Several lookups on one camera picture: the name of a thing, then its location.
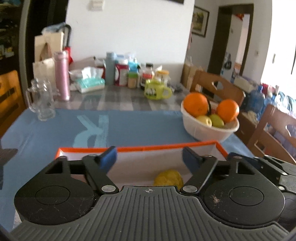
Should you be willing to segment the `white fruit bowl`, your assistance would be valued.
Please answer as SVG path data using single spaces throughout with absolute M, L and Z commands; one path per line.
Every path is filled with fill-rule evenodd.
M 227 123 L 225 128 L 216 128 L 196 120 L 184 109 L 181 103 L 181 113 L 183 115 L 183 125 L 189 135 L 200 141 L 223 142 L 239 129 L 238 119 Z

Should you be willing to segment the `wooden chair far right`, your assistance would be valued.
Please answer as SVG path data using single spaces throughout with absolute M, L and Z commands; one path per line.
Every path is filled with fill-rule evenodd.
M 257 157 L 269 155 L 295 164 L 295 158 L 283 146 L 288 141 L 295 147 L 295 136 L 289 126 L 295 127 L 295 118 L 269 104 L 247 144 L 248 149 Z

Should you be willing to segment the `orange cardboard box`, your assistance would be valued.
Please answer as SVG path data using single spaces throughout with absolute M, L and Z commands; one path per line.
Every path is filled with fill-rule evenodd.
M 124 185 L 152 186 L 154 178 L 162 171 L 177 170 L 184 182 L 196 170 L 193 162 L 185 164 L 182 158 L 184 147 L 191 148 L 200 156 L 210 155 L 226 160 L 227 151 L 217 141 L 182 143 L 146 147 L 118 147 L 117 159 L 108 166 L 107 176 L 121 189 Z

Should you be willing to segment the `yellow apple in bowl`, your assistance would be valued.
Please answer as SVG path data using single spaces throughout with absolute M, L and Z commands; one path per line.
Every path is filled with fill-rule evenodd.
M 196 117 L 196 120 L 205 124 L 206 126 L 209 126 L 209 127 L 212 126 L 212 121 L 211 121 L 210 117 L 208 117 L 206 115 L 200 115 L 200 116 Z

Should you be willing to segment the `orange in bowl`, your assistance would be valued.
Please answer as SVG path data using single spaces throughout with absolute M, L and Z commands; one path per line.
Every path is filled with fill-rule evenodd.
M 183 100 L 183 107 L 188 114 L 195 118 L 207 115 L 209 110 L 207 98 L 199 92 L 188 94 Z
M 221 101 L 216 108 L 216 114 L 221 117 L 224 123 L 229 123 L 236 119 L 239 111 L 239 105 L 232 99 Z

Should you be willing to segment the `left orange in bowl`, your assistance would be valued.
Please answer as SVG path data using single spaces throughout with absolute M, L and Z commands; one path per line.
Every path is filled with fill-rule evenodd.
M 188 94 L 183 100 L 183 107 L 188 114 L 195 118 L 207 115 L 209 110 L 207 98 L 199 92 Z

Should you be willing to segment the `tissue pack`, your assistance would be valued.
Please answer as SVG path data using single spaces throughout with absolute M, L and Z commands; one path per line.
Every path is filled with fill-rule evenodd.
M 96 67 L 85 67 L 83 69 L 69 71 L 73 86 L 80 93 L 88 93 L 105 88 L 103 78 L 104 69 Z

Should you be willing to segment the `glass mug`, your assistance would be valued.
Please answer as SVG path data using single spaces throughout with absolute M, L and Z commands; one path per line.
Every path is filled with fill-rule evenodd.
M 31 86 L 26 90 L 29 109 L 37 114 L 40 121 L 47 121 L 55 117 L 53 91 L 47 78 L 34 78 Z

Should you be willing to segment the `red white container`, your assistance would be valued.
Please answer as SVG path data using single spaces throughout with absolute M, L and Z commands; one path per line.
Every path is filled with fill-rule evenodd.
M 128 60 L 118 59 L 115 64 L 115 85 L 126 86 L 128 82 Z

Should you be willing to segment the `yellow lid jar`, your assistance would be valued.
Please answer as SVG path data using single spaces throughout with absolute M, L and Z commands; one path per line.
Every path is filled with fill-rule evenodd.
M 157 70 L 154 77 L 161 83 L 167 85 L 170 72 L 168 70 Z

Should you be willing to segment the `dark capped supplement bottle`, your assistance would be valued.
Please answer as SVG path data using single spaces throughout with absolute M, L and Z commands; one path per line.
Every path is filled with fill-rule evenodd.
M 146 81 L 154 77 L 154 65 L 152 63 L 146 63 L 145 68 L 142 69 L 140 77 L 140 88 L 145 89 Z

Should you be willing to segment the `wooden chair left near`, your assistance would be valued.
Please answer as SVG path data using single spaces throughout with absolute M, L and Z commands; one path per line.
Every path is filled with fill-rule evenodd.
M 0 94 L 0 136 L 2 137 L 25 110 L 19 76 L 16 70 L 1 75 Z

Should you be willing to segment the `pink thermos bottle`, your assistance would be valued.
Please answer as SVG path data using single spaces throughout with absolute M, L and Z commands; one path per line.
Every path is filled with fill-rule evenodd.
M 61 100 L 70 100 L 70 80 L 68 53 L 64 51 L 54 53 L 55 80 L 58 94 Z

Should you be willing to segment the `brown paper bag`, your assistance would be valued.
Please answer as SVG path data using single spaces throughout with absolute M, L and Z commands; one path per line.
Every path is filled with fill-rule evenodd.
M 54 53 L 62 51 L 64 33 L 48 33 L 35 37 L 34 78 L 47 78 L 55 85 Z

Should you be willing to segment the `wall light switch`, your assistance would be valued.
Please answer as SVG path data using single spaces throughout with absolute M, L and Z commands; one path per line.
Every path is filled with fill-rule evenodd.
M 89 10 L 90 11 L 103 11 L 105 6 L 105 0 L 90 0 Z

